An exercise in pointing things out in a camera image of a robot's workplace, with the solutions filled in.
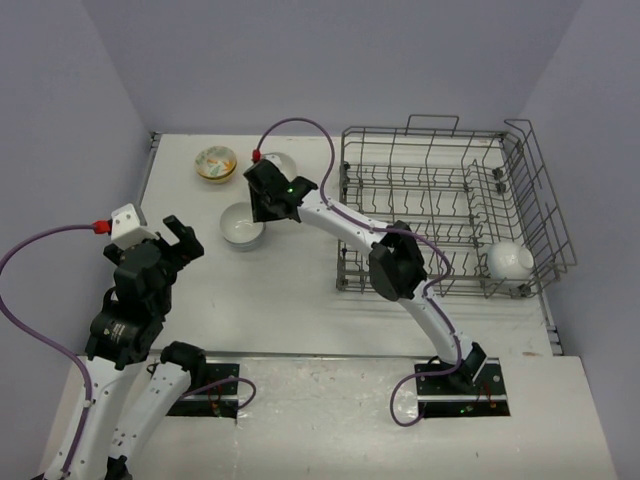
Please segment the beige bowl orange flower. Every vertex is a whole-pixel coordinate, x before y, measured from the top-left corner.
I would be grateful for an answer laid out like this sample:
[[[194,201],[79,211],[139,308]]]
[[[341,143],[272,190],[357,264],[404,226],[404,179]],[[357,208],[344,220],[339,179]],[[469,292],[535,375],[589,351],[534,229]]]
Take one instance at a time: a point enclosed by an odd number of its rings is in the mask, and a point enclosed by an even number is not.
[[[270,152],[265,154],[279,154],[282,158],[282,161],[285,165],[286,172],[283,174],[289,181],[293,180],[297,176],[297,166],[296,162],[287,154],[282,152]]]

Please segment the yellow patterned bowl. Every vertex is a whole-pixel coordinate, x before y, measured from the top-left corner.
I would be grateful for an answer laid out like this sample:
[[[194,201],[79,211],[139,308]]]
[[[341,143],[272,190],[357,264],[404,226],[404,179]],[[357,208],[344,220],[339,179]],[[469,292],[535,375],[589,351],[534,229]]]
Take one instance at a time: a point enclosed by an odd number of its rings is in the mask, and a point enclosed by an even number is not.
[[[204,180],[214,184],[224,184],[228,182],[237,169],[234,162],[214,162],[206,164],[197,164],[196,172]]]

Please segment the white bowl green leaves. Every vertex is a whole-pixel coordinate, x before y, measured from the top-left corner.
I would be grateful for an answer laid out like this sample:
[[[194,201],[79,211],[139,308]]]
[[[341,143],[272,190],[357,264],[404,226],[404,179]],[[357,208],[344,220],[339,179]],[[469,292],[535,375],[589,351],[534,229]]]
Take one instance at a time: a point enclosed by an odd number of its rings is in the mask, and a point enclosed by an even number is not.
[[[194,160],[195,169],[197,164],[214,162],[234,162],[237,164],[235,152],[226,146],[211,146],[198,153]]]

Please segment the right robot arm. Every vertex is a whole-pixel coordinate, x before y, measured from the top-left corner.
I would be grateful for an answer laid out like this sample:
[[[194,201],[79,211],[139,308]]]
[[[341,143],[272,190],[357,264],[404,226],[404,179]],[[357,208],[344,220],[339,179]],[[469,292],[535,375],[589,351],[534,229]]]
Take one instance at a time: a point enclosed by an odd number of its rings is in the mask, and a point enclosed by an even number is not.
[[[249,185],[253,220],[293,220],[329,233],[368,259],[369,282],[384,299],[401,305],[429,337],[443,364],[448,385],[467,393],[482,379],[487,355],[480,345],[456,328],[434,292],[434,285],[451,273],[430,276],[419,243],[435,245],[398,221],[393,225],[370,219],[332,201],[314,182],[288,179],[273,162],[253,152],[244,177]]]

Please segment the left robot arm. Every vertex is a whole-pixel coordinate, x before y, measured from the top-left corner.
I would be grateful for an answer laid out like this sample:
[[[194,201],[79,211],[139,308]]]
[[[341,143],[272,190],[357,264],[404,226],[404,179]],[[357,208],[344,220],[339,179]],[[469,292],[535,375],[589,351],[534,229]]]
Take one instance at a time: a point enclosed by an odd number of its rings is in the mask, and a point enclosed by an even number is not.
[[[146,390],[131,408],[124,407],[163,329],[178,273],[204,254],[192,227],[173,215],[163,223],[176,243],[149,231],[128,208],[112,215],[111,242],[103,254],[115,265],[114,285],[90,325],[80,362],[88,389],[45,479],[131,478],[134,462],[171,406],[207,383],[203,352],[175,342],[162,354]]]

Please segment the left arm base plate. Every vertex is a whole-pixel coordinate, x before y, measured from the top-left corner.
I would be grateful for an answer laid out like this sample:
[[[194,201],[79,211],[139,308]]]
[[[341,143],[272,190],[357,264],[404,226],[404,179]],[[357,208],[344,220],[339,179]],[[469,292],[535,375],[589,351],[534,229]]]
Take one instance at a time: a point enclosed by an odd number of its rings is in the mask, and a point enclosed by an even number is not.
[[[225,378],[238,377],[239,374],[238,363],[208,363],[204,378],[194,388],[201,388]],[[178,400],[169,409],[167,416],[236,419],[238,405],[238,384],[228,383]]]

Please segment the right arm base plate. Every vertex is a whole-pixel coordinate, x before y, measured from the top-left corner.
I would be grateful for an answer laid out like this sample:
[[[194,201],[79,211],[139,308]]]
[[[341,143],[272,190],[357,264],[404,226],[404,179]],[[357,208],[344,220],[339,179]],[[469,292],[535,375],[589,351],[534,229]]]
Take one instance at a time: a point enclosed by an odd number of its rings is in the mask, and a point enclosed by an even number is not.
[[[414,365],[416,373],[440,370],[438,362]],[[418,410],[423,419],[508,417],[511,415],[501,365],[485,364],[472,387],[459,389],[445,376],[415,379]]]

